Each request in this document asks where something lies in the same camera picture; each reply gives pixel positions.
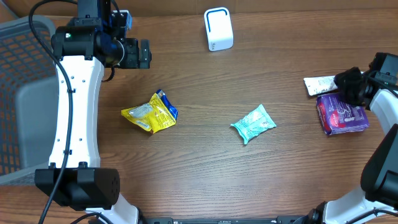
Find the teal wet wipes pack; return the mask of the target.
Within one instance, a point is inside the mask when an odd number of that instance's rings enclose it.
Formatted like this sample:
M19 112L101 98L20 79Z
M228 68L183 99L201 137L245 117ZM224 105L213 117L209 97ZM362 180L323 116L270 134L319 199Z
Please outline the teal wet wipes pack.
M267 113L263 105L259 105L256 109L247 114L238 122L231 124L243 139L244 145L267 131L268 129L276 128L277 125Z

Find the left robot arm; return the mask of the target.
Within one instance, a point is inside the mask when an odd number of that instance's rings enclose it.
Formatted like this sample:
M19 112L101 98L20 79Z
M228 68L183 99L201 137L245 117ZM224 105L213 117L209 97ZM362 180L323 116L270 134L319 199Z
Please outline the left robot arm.
M35 185L49 202L82 211L103 223L144 223L120 192L116 169L103 168L98 150L98 100L104 71L148 69L148 40L126 37L132 17L115 1L77 1L78 15L57 28L44 49L58 77L55 140Z

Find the white tube with gold cap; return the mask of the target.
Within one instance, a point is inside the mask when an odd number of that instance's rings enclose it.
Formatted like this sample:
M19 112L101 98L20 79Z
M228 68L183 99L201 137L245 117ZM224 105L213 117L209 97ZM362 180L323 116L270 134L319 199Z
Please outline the white tube with gold cap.
M310 96L327 93L338 88L334 76L309 77L304 78L303 81Z

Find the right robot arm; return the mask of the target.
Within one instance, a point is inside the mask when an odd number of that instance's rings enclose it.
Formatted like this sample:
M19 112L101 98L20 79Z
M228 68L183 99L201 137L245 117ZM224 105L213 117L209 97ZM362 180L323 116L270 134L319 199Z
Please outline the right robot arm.
M335 76L304 79L327 135L369 127L366 111L385 134L364 166L359 187L323 202L296 223L366 223L382 215L397 216L397 56L378 52L362 72L353 67Z

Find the purple Carefree pad pack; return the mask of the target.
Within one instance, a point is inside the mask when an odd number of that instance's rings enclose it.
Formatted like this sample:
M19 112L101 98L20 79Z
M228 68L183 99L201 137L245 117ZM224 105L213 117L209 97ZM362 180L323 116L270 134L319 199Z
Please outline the purple Carefree pad pack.
M341 101L337 93L320 95L316 103L326 135L360 132L369 127L364 108Z

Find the yellow blue snack packet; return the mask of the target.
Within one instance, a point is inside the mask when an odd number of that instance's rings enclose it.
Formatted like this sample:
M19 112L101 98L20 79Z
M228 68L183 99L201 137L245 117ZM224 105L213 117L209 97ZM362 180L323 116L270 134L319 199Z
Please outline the yellow blue snack packet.
M154 134L175 125L178 110L171 104L167 95L159 89L148 103L124 109L121 115L143 130Z

